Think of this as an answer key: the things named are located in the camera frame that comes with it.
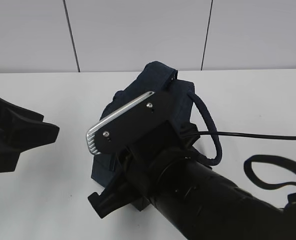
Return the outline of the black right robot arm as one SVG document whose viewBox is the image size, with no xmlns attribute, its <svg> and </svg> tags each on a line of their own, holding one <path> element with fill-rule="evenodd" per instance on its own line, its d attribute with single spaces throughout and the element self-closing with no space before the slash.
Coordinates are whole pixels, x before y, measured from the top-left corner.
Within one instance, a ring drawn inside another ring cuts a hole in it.
<svg viewBox="0 0 296 240">
<path fill-rule="evenodd" d="M 254 197 L 205 164 L 198 137 L 195 124 L 168 120 L 98 129 L 90 148 L 115 154 L 119 168 L 92 207 L 103 218 L 145 199 L 189 240 L 296 240 L 296 192 L 284 208 Z"/>
</svg>

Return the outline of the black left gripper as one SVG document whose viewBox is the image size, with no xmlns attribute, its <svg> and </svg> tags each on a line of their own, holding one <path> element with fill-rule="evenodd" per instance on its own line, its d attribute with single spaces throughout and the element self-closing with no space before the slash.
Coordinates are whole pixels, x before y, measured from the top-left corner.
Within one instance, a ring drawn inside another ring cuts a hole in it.
<svg viewBox="0 0 296 240">
<path fill-rule="evenodd" d="M 44 122 L 44 115 L 17 105 L 10 105 L 10 146 L 4 141 L 0 128 L 0 173 L 15 171 L 20 153 L 52 144 L 59 134 L 59 127 Z"/>
</svg>

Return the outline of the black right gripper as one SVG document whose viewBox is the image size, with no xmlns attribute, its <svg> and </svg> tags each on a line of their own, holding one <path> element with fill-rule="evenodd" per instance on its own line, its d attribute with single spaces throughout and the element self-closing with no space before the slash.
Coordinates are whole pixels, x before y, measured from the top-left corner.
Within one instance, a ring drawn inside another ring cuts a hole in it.
<svg viewBox="0 0 296 240">
<path fill-rule="evenodd" d="M 123 141 L 113 154 L 95 156 L 95 166 L 109 161 L 114 170 L 96 173 L 96 181 L 104 186 L 104 190 L 101 194 L 91 194 L 90 204 L 100 218 L 131 203 L 143 210 L 161 172 L 179 154 L 191 150 L 196 141 L 195 136 L 181 138 L 166 121 L 130 142 Z"/>
</svg>

